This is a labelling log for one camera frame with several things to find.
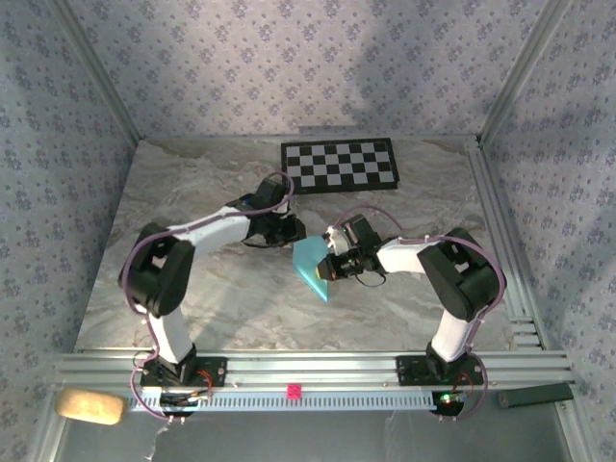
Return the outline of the light blue paper sheet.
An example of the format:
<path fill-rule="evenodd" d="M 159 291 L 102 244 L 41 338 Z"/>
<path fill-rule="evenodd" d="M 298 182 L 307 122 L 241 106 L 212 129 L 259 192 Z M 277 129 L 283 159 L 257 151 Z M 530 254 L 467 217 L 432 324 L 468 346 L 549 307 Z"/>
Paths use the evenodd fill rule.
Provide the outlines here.
<path fill-rule="evenodd" d="M 310 236 L 293 245 L 293 268 L 301 280 L 324 302 L 329 299 L 328 281 L 317 275 L 318 264 L 328 255 L 320 236 Z"/>

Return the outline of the black white checkerboard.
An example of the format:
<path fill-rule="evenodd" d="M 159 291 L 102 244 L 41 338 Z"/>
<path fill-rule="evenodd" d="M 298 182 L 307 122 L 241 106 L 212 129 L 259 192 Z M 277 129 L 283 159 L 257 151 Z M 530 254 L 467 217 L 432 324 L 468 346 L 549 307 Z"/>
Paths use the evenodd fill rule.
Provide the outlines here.
<path fill-rule="evenodd" d="M 399 174 L 388 138 L 289 141 L 281 144 L 281 167 L 296 194 L 395 190 Z"/>

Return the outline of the small controller board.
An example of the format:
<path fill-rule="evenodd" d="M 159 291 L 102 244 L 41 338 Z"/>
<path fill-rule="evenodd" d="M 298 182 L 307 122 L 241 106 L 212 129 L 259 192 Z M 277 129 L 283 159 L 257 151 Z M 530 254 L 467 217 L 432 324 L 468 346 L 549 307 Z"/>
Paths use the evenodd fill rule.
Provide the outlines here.
<path fill-rule="evenodd" d="M 161 393 L 159 405 L 161 408 L 193 408 L 200 402 L 205 402 L 213 396 L 212 392 L 200 390 L 191 393 Z"/>
<path fill-rule="evenodd" d="M 471 391 L 438 391 L 432 393 L 435 408 L 431 413 L 440 418 L 460 418 L 471 409 L 470 402 L 474 395 Z"/>

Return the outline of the dark flat bar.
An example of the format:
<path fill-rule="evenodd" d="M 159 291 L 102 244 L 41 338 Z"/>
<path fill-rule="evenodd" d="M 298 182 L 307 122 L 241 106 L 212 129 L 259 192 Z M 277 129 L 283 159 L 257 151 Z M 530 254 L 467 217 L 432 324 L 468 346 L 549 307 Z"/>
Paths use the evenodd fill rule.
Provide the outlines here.
<path fill-rule="evenodd" d="M 574 394 L 568 383 L 553 383 L 498 392 L 498 403 L 504 409 L 556 403 L 573 398 Z"/>

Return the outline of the tan sponge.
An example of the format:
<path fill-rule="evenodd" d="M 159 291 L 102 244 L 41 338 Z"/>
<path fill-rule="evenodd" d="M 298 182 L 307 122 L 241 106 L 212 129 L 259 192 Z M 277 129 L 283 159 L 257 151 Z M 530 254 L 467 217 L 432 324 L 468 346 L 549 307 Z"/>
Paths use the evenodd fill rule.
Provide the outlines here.
<path fill-rule="evenodd" d="M 64 418 L 103 425 L 118 424 L 127 408 L 124 397 L 80 388 L 59 391 L 55 412 Z"/>

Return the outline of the long aluminium mounting rail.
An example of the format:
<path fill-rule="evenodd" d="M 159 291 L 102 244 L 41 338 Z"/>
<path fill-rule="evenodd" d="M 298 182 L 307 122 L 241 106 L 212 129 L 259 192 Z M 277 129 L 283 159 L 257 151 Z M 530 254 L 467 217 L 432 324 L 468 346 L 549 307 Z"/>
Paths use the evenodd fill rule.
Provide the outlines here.
<path fill-rule="evenodd" d="M 397 388 L 398 351 L 223 351 L 206 356 L 227 359 L 224 389 L 271 390 L 299 383 L 309 390 Z M 62 355 L 55 378 L 65 384 L 125 390 L 141 351 L 94 349 Z M 484 383 L 492 389 L 576 382 L 566 354 L 558 350 L 483 351 Z"/>

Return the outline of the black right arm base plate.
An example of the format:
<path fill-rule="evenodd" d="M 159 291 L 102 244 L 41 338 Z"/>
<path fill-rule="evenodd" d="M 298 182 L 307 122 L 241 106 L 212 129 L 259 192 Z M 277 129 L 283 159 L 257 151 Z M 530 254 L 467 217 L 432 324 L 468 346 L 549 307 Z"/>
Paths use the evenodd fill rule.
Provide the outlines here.
<path fill-rule="evenodd" d="M 396 358 L 396 373 L 400 386 L 453 386 L 465 377 L 473 385 L 484 383 L 478 361 L 467 354 L 451 363 L 424 354 L 400 355 Z"/>

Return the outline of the aluminium side rail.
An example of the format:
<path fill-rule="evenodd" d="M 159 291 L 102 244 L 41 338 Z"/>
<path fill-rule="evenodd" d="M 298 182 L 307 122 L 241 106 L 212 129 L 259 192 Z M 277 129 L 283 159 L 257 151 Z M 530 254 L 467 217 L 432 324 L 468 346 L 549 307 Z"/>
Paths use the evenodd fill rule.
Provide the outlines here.
<path fill-rule="evenodd" d="M 520 349 L 551 349 L 528 273 L 515 243 L 517 232 L 506 212 L 504 196 L 495 172 L 474 135 L 464 138 L 464 149 L 476 182 L 486 225 L 496 257 L 507 279 L 504 303 Z"/>

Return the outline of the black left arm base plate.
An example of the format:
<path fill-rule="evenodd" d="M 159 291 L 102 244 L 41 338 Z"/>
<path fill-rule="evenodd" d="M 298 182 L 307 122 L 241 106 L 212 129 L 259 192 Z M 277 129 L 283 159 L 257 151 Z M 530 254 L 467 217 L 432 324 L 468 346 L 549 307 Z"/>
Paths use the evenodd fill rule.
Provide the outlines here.
<path fill-rule="evenodd" d="M 140 384 L 143 387 L 222 387 L 226 369 L 225 357 L 194 356 L 178 364 L 159 358 L 145 363 Z"/>

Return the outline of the slanted aluminium corner post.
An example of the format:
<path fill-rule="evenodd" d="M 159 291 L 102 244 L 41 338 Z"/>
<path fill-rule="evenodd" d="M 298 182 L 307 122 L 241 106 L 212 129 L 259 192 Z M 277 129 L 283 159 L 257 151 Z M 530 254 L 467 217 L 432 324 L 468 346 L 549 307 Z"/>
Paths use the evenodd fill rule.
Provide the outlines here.
<path fill-rule="evenodd" d="M 139 130 L 117 92 L 111 75 L 97 55 L 86 29 L 80 23 L 67 0 L 45 0 L 45 2 L 58 20 L 68 42 L 85 67 L 90 80 L 107 106 L 124 139 L 133 148 L 137 148 L 141 141 Z"/>
<path fill-rule="evenodd" d="M 572 3 L 573 0 L 547 0 L 477 134 L 480 148 L 489 147 L 494 142 Z"/>

